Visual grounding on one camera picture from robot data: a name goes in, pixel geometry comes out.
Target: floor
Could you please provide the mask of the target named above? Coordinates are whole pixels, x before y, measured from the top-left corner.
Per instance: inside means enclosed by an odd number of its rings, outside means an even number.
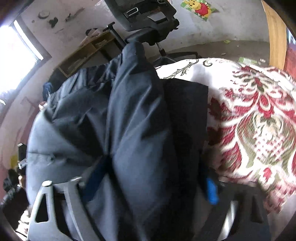
[[[170,53],[185,51],[196,51],[204,58],[225,58],[232,61],[238,61],[240,57],[246,57],[258,61],[257,65],[261,67],[269,66],[268,42],[231,41],[226,44],[224,41],[220,41],[184,47],[171,51]],[[158,56],[152,57],[150,60],[155,60],[156,58],[158,58]],[[259,62],[260,59],[264,59],[266,62],[261,63]]]

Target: chair base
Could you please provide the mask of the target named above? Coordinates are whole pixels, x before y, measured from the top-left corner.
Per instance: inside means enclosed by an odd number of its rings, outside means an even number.
[[[163,52],[161,53],[161,57],[158,58],[157,60],[155,60],[153,62],[153,66],[159,67],[161,65],[167,65],[167,64],[172,64],[177,62],[176,58],[179,57],[185,57],[185,56],[189,56],[189,55],[195,55],[195,58],[202,58],[197,52],[178,52],[178,53],[170,53],[170,54],[163,54]]]

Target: red floral pattern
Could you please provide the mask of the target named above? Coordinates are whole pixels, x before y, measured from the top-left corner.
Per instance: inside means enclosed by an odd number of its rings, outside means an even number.
[[[266,209],[279,212],[296,191],[296,102],[292,97],[296,82],[275,67],[262,69],[223,59],[191,61],[162,66],[158,75],[208,80],[205,153],[218,174],[230,181],[258,183],[267,193]],[[167,77],[173,65],[177,71]]]

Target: black fabric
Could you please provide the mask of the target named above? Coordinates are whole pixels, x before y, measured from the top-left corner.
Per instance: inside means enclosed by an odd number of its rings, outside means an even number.
[[[3,180],[3,189],[8,192],[11,188],[14,188],[19,183],[18,174],[15,170],[8,170],[8,177]]]
[[[105,156],[110,160],[107,174],[86,204],[105,240],[171,240],[176,233],[191,238],[180,217],[192,209],[205,137],[207,87],[171,81],[184,85],[176,89],[170,82],[162,83],[142,44],[132,43],[108,64],[81,69],[64,82],[36,117],[29,137],[30,203],[43,181],[66,182]],[[184,98],[189,90],[190,98]],[[184,100],[177,105],[174,97]],[[196,101],[200,106],[194,109]],[[187,111],[198,114],[191,119]],[[176,113],[185,115],[180,128],[178,118],[171,123]],[[194,123],[198,127],[191,129]],[[181,140],[190,147],[175,148]],[[79,240],[69,215],[66,219],[73,238]]]
[[[0,202],[0,209],[14,230],[17,229],[18,221],[28,206],[26,191],[20,186],[11,188]]]
[[[276,238],[276,241],[290,241],[296,238],[296,213],[292,216],[291,220],[281,232],[281,234]]]
[[[42,91],[43,101],[47,101],[48,96],[52,93],[52,89],[53,89],[53,86],[52,86],[52,83],[50,82],[46,82],[43,85],[43,91]]]

